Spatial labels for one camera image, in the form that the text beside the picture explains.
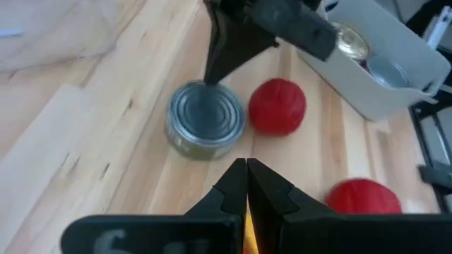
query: black metal frame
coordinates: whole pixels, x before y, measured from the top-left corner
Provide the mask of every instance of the black metal frame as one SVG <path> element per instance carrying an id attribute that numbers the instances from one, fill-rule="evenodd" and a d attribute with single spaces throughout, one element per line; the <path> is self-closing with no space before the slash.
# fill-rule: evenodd
<path id="1" fill-rule="evenodd" d="M 417 106 L 410 107 L 410 115 L 412 118 L 413 126 L 415 127 L 417 139 L 419 140 L 420 148 L 422 151 L 422 155 L 425 160 L 425 164 L 427 167 L 433 168 L 433 158 L 430 154 L 429 148 L 427 146 L 427 141 L 424 137 L 424 130 L 422 128 L 422 125 L 420 123 L 421 118 L 418 116 L 418 113 L 416 112 Z M 439 209 L 441 210 L 441 213 L 449 213 L 451 211 L 448 210 L 446 202 L 444 201 L 444 197 L 451 193 L 451 190 L 448 188 L 445 188 L 443 186 L 432 184 L 433 191 L 436 196 L 436 201 L 438 202 Z"/>

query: metal lid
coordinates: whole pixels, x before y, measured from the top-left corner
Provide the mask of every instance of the metal lid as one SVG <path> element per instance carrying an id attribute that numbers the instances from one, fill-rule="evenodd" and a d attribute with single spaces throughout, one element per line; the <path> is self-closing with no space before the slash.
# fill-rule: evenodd
<path id="1" fill-rule="evenodd" d="M 338 30 L 338 48 L 350 58 L 362 61 L 369 55 L 370 49 L 364 38 L 352 28 L 342 24 L 331 23 Z"/>
<path id="2" fill-rule="evenodd" d="M 406 72 L 395 62 L 384 56 L 373 55 L 366 62 L 369 73 L 374 79 L 390 87 L 408 87 Z"/>
<path id="3" fill-rule="evenodd" d="M 174 93 L 168 118 L 181 136 L 207 146 L 232 143 L 245 127 L 242 106 L 232 91 L 202 81 L 190 82 Z"/>

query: wood grain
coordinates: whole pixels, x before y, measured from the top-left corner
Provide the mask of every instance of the wood grain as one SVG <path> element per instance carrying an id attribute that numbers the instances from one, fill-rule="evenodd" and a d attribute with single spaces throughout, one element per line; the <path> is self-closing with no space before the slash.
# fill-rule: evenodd
<path id="1" fill-rule="evenodd" d="M 19 36 L 0 40 L 0 71 L 102 54 L 114 45 L 112 0 L 5 0 L 0 23 Z"/>
<path id="2" fill-rule="evenodd" d="M 163 135 L 177 87 L 203 76 L 210 21 L 198 0 L 119 0 L 117 48 L 97 58 L 0 74 L 0 253 L 59 253 L 59 237 L 89 214 L 182 214 L 238 157 L 256 157 L 322 200 L 350 177 L 393 190 L 405 212 L 438 212 L 406 111 L 364 120 L 295 48 L 282 42 L 222 81 L 244 108 L 282 76 L 307 98 L 293 134 L 247 123 L 222 159 L 193 162 Z"/>

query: silver can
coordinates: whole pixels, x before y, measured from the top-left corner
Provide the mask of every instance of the silver can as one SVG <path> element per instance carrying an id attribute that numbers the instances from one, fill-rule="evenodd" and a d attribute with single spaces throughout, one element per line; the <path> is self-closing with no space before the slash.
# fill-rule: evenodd
<path id="1" fill-rule="evenodd" d="M 192 159 L 225 155 L 243 133 L 244 111 L 234 93 L 222 85 L 193 81 L 169 101 L 165 133 L 169 143 Z"/>
<path id="2" fill-rule="evenodd" d="M 342 23 L 331 24 L 338 30 L 338 48 L 342 53 L 357 62 L 369 56 L 369 45 L 357 31 Z"/>
<path id="3" fill-rule="evenodd" d="M 396 62 L 380 55 L 373 55 L 366 61 L 366 67 L 374 80 L 386 87 L 409 87 L 407 73 Z"/>

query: red sphere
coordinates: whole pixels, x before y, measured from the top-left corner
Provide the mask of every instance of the red sphere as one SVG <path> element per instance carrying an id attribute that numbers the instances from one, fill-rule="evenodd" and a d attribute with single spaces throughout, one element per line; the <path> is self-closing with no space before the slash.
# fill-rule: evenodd
<path id="1" fill-rule="evenodd" d="M 306 97 L 297 84 L 275 78 L 254 91 L 249 101 L 249 119 L 254 127 L 269 135 L 295 131 L 306 113 Z"/>
<path id="2" fill-rule="evenodd" d="M 397 196 L 380 183 L 351 179 L 339 183 L 328 194 L 325 203 L 342 214 L 401 214 Z"/>

